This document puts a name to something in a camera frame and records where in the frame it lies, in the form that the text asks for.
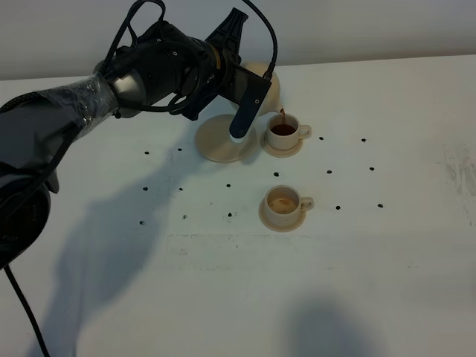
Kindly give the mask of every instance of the plastic wrap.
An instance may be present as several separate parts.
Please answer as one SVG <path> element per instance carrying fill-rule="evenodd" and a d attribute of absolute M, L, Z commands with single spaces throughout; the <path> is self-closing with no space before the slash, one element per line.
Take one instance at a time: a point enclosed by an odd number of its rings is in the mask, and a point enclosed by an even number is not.
<path fill-rule="evenodd" d="M 99 74 L 38 93 L 70 113 L 73 122 L 83 128 L 77 139 L 92 131 L 119 107 L 109 84 Z"/>

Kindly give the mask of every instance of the robotic arm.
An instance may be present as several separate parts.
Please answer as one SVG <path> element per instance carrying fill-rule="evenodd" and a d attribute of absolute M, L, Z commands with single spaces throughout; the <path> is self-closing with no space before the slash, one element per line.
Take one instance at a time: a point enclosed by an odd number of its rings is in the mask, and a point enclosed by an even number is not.
<path fill-rule="evenodd" d="M 56 167 L 68 148 L 109 116 L 131 118 L 148 111 L 197 120 L 220 95 L 239 104 L 230 136 L 243 140 L 271 86 L 277 57 L 271 25 L 249 0 L 243 1 L 265 22 L 273 39 L 273 57 L 263 77 L 239 65 L 242 26 L 248 18 L 243 12 L 234 8 L 202 41 L 164 21 L 161 0 L 138 0 L 94 76 L 24 94 L 0 108 L 0 269 L 45 227 L 50 192 L 60 188 Z M 130 22 L 145 2 L 159 5 L 162 14 L 137 37 Z M 118 48 L 126 30 L 132 44 Z M 152 106 L 172 93 L 175 97 L 167 106 Z"/>

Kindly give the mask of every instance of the cup with coffee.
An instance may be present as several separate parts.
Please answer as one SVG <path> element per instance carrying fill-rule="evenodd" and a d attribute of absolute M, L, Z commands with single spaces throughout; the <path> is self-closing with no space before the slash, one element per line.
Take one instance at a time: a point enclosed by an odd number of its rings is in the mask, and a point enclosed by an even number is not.
<path fill-rule="evenodd" d="M 301 125 L 290 114 L 279 114 L 269 119 L 261 144 L 269 155 L 286 158 L 298 153 L 303 140 L 310 138 L 311 134 L 309 125 Z"/>
<path fill-rule="evenodd" d="M 306 212 L 313 209 L 311 197 L 301 197 L 290 186 L 274 186 L 260 205 L 261 222 L 277 232 L 288 232 L 298 228 L 306 218 Z"/>

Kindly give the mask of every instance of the white table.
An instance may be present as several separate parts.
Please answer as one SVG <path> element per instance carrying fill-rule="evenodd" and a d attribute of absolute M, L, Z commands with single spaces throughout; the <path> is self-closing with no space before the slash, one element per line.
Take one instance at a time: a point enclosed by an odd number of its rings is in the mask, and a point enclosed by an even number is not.
<path fill-rule="evenodd" d="M 52 356 L 475 355 L 476 57 L 277 73 L 314 130 L 295 157 L 201 158 L 225 100 L 198 123 L 111 118 L 70 149 L 12 264 Z M 1 82 L 0 102 L 72 80 Z M 289 234 L 258 219 L 276 184 L 315 198 Z M 39 356 L 4 274 L 0 302 L 0 356 Z"/>

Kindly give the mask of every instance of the coffee cup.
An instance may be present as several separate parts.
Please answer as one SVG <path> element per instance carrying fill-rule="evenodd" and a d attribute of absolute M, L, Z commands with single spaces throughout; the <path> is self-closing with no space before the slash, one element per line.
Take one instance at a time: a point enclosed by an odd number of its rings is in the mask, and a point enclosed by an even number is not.
<path fill-rule="evenodd" d="M 313 207 L 314 199 L 311 197 L 301 197 L 290 186 L 275 186 L 261 202 L 260 218 L 273 231 L 292 231 L 302 224 L 306 212 Z"/>
<path fill-rule="evenodd" d="M 268 121 L 263 136 L 263 148 L 270 155 L 287 157 L 297 153 L 303 140 L 312 134 L 309 125 L 301 125 L 299 120 L 290 114 L 275 115 Z"/>

